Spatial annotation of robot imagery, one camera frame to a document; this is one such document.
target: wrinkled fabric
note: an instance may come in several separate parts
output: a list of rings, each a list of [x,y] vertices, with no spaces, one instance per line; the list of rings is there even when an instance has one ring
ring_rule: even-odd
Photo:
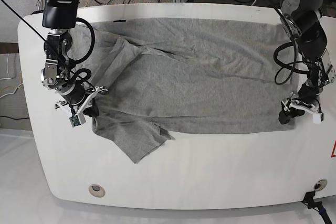
[[[232,20],[152,18],[95,23],[96,44],[77,68],[106,86],[98,95],[93,131],[129,158],[143,157],[171,139],[167,131],[247,134],[291,130],[281,125],[280,101],[298,78],[277,86],[273,52],[288,41],[278,25]],[[90,45],[88,28],[71,31],[72,58]],[[279,54],[290,62],[293,51]],[[279,81],[288,72],[279,75]]]

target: floor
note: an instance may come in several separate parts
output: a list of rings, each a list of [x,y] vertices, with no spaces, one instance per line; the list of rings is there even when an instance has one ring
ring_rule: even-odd
[[[0,223],[11,224],[322,224],[300,202],[226,210],[130,209],[64,201],[53,196],[31,132],[0,129]],[[336,220],[336,196],[323,200]]]

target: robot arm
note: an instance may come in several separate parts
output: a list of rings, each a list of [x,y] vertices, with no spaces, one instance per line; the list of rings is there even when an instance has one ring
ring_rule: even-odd
[[[307,81],[299,92],[281,102],[282,111],[279,114],[281,124],[287,124],[292,118],[304,115],[305,112],[313,115],[314,123],[323,121],[319,94],[324,86],[335,81],[336,75],[325,48],[327,37],[319,22],[322,17],[320,9],[322,3],[323,0],[281,1],[282,14],[294,37],[291,40],[295,41],[302,54],[302,61],[308,68]]]
[[[65,99],[58,102],[55,109],[65,110],[73,127],[85,123],[84,115],[99,115],[95,96],[107,91],[104,87],[94,87],[88,82],[91,77],[89,69],[72,71],[76,65],[89,58],[95,43],[92,26],[84,19],[77,18],[78,4],[79,0],[46,0],[43,15],[43,26],[50,28],[50,33],[44,45],[47,59],[41,73],[42,84]],[[74,28],[76,22],[84,23],[91,33],[89,51],[79,60],[67,56],[72,46],[72,37],[68,30]],[[90,87],[86,87],[85,82],[90,84]]]

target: white plastic piece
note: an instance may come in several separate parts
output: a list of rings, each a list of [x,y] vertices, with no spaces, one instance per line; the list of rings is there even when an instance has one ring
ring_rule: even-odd
[[[313,114],[313,123],[320,124],[323,121],[323,114]]]

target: warning label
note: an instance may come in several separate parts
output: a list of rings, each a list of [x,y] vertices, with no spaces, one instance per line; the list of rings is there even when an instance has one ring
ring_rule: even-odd
[[[336,141],[334,144],[334,149],[332,150],[331,157],[336,157]]]

